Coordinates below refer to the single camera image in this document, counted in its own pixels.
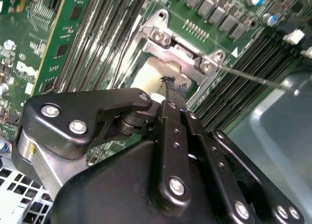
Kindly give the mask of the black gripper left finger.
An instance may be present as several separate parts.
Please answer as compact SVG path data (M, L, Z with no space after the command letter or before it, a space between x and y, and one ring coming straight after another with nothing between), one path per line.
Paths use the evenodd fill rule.
M53 203L75 175L139 143L158 146L157 192L172 205L190 201L185 186L186 127L175 80L162 79L164 100L138 88L31 97L25 104L16 141L26 175L36 174Z

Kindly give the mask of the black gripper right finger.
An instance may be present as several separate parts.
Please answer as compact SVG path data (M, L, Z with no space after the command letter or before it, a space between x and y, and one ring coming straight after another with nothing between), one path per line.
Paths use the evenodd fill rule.
M206 132L175 86L191 160L194 198L177 224L303 224L293 202L222 131Z

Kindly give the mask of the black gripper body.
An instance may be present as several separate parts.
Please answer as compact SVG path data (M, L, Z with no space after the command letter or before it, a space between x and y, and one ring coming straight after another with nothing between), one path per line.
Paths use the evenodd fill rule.
M71 178L52 206L53 224L176 224L191 206L191 160L184 166L191 179L190 201L172 205L157 192L156 144L139 143Z

